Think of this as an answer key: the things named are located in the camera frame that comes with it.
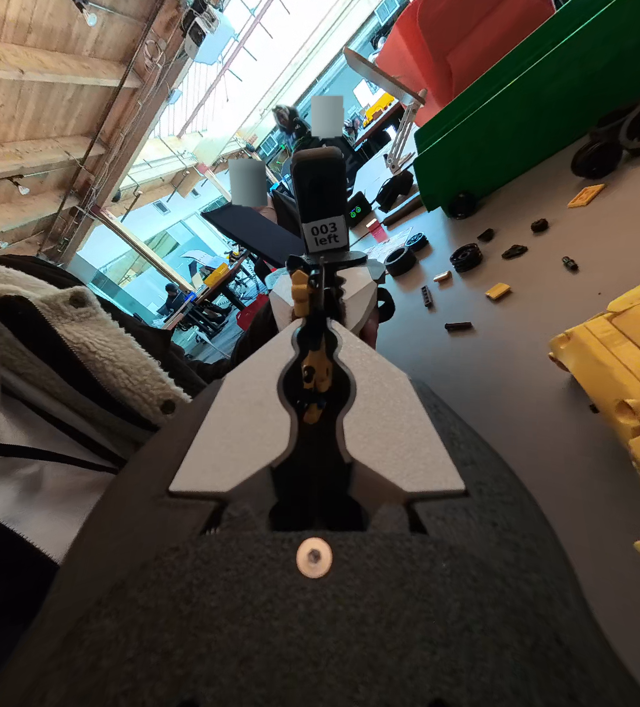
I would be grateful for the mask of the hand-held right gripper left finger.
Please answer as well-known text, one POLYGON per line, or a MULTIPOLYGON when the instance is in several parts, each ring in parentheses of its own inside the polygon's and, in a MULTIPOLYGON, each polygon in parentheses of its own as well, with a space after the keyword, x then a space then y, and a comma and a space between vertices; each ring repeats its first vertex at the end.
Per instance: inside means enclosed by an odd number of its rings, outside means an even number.
POLYGON ((297 440, 298 423, 282 381, 298 354, 295 320, 221 382, 168 486, 174 500, 247 509, 263 531, 277 502, 272 470, 297 440))

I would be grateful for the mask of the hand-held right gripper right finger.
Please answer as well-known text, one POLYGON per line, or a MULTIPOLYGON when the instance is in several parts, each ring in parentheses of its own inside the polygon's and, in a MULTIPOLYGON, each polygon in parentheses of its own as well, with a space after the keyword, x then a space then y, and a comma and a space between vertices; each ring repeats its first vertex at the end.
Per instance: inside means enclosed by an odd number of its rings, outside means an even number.
POLYGON ((372 520, 384 507, 463 496, 466 483, 411 379, 341 324, 331 332, 350 382, 337 435, 351 498, 372 520))

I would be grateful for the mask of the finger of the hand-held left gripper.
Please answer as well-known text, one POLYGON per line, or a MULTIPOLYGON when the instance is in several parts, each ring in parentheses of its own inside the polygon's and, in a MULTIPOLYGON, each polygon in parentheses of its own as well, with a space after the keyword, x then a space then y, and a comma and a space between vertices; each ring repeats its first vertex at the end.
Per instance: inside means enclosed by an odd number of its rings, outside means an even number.
POLYGON ((367 265, 341 270, 341 324, 359 335, 377 306, 378 285, 367 265))
POLYGON ((269 303, 278 330, 284 330, 297 319, 291 288, 291 275, 287 269, 274 270, 268 276, 269 303))

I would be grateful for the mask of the yellow black brick side assembly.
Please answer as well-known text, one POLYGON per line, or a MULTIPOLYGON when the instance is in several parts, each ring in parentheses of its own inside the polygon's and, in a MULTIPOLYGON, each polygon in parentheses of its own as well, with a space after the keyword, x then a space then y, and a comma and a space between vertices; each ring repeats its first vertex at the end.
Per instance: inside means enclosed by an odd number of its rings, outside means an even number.
POLYGON ((304 423, 313 425, 319 422, 326 406, 327 393, 333 383, 333 363, 327 351, 327 318, 326 329, 320 335, 316 335, 307 325, 310 268, 311 265, 305 270, 297 269, 291 273, 291 294, 294 300, 296 320, 302 322, 297 330, 303 383, 303 389, 298 398, 298 412, 304 423))

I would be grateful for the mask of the yellow toy brick car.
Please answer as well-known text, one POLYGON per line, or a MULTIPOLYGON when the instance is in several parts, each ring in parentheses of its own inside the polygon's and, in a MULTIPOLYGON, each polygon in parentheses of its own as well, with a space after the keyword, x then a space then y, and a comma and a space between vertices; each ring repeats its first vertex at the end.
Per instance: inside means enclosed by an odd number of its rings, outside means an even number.
POLYGON ((555 336, 549 359, 582 387, 640 476, 640 285, 555 336))

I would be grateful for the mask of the person's left forearm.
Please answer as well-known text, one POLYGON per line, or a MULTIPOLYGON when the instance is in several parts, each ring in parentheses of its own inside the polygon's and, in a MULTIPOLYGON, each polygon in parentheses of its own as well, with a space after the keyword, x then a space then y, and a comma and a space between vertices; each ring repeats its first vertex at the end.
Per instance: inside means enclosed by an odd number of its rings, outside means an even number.
POLYGON ((255 301, 244 308, 237 317, 237 325, 243 333, 237 340, 229 359, 232 367, 243 363, 278 334, 278 326, 269 298, 255 301))

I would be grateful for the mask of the grey desk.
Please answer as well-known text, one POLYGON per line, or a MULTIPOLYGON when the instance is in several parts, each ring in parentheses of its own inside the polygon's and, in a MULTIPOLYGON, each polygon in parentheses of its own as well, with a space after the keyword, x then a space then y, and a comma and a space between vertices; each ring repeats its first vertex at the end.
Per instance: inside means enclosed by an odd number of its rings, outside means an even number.
POLYGON ((626 158, 587 207, 567 208, 587 184, 570 169, 580 138, 485 199, 464 221, 421 208, 386 232, 413 226, 430 243, 408 274, 387 278, 396 315, 378 350, 428 384, 501 456, 542 508, 608 639, 640 683, 640 476, 571 376, 548 358, 557 334, 640 284, 640 157, 626 158), (534 234, 539 218, 549 229, 534 234), (496 232, 478 241, 485 229, 496 232), (459 274, 450 256, 477 243, 483 262, 459 274), (514 244, 528 252, 501 254, 514 244), (567 271, 562 257, 578 272, 567 271), (451 270, 445 284, 433 278, 451 270), (485 292, 511 293, 492 302, 485 292), (434 307, 426 309, 421 287, 434 307), (471 322, 448 333, 445 323, 471 322))

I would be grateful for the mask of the small black display device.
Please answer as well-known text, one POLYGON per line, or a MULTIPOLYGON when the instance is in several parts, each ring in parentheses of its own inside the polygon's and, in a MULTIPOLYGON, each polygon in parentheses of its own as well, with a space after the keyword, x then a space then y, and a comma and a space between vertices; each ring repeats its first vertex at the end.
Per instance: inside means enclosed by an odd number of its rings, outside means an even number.
POLYGON ((346 222, 351 230, 362 223, 372 212, 372 203, 362 191, 353 194, 347 202, 346 222))

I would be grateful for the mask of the black office chair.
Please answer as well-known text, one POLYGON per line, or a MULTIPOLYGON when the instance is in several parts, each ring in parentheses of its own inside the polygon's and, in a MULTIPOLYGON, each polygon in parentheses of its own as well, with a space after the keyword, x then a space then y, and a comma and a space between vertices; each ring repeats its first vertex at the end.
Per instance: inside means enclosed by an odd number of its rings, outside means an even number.
POLYGON ((283 268, 292 255, 306 253, 304 241, 251 207, 226 204, 201 217, 230 241, 241 245, 275 268, 283 268))

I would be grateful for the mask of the black toy wheel rim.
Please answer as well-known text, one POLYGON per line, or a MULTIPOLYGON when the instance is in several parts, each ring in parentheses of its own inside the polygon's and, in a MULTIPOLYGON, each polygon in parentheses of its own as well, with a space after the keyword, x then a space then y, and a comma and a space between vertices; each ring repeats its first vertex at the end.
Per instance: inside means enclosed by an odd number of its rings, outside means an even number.
POLYGON ((459 274, 474 270, 482 262, 483 253, 477 243, 465 244, 450 256, 451 266, 459 274))

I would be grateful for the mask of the wooden document stand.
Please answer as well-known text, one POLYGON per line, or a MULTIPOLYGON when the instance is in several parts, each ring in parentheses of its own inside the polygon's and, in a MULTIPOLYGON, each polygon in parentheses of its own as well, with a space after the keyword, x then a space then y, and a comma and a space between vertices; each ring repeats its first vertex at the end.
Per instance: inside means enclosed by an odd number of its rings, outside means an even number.
POLYGON ((414 155, 414 153, 409 153, 408 156, 404 156, 404 148, 413 128, 415 117, 420 108, 425 105, 428 90, 427 88, 422 88, 418 92, 413 91, 397 78, 387 74, 349 47, 344 47, 342 53, 348 66, 353 71, 358 73, 363 79, 376 84, 405 106, 397 135, 385 159, 386 167, 391 174, 397 175, 414 155))

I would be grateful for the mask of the red plastic carry case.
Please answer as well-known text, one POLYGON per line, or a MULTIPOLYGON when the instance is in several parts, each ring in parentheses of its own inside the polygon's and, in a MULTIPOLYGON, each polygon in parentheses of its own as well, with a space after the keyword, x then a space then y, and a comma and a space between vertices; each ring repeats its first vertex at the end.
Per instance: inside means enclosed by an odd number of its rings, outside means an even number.
POLYGON ((415 93, 421 128, 555 13, 553 1, 411 1, 377 66, 415 93))

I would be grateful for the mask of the green plastic bin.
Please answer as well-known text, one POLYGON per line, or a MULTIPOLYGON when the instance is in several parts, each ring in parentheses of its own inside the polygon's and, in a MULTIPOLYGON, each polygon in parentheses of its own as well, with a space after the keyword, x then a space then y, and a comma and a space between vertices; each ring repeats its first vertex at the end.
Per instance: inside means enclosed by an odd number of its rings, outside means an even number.
POLYGON ((428 211, 482 199, 640 101, 640 1, 568 1, 418 129, 428 211))

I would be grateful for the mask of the small yellow brick piece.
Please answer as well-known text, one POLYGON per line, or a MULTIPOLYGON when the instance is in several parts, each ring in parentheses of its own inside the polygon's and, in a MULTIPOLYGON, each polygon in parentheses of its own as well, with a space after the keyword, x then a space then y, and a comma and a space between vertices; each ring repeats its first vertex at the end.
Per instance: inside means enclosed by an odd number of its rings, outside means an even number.
POLYGON ((569 201, 567 208, 582 208, 588 206, 605 188, 606 183, 593 184, 584 187, 580 192, 569 201))

